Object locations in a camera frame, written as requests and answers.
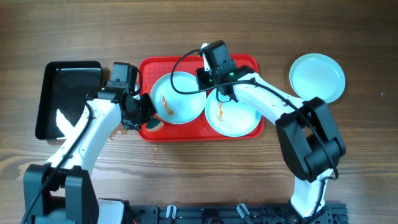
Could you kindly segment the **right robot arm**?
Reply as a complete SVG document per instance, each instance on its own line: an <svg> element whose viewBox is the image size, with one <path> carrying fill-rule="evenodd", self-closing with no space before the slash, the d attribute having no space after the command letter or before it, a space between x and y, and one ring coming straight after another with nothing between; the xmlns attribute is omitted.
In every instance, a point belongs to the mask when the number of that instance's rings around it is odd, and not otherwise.
<svg viewBox="0 0 398 224"><path fill-rule="evenodd" d="M328 105L318 97L291 96L252 68L237 66L222 40L203 44L198 54L204 61L200 90L215 88L274 123L284 161L295 176L290 204L302 219L314 220L325 204L326 184L339 177L337 165L346 152Z"/></svg>

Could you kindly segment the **green and orange sponge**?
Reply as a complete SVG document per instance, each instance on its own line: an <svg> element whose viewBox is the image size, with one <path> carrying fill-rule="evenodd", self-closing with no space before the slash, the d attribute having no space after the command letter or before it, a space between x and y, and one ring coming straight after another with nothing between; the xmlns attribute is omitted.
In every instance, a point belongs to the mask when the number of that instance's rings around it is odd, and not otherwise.
<svg viewBox="0 0 398 224"><path fill-rule="evenodd" d="M155 116L151 116L146 122L146 130L148 132L156 132L164 127L164 123L156 118Z"/></svg>

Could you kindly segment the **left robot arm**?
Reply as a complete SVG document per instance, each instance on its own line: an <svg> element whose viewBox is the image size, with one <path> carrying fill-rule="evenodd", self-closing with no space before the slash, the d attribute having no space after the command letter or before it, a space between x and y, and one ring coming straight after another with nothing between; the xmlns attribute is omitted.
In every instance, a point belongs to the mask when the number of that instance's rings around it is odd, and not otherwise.
<svg viewBox="0 0 398 224"><path fill-rule="evenodd" d="M60 149L24 174L22 223L134 223L127 200L98 198L91 173L108 136L121 124L138 130L156 113L148 93L104 87L86 97L85 109Z"/></svg>

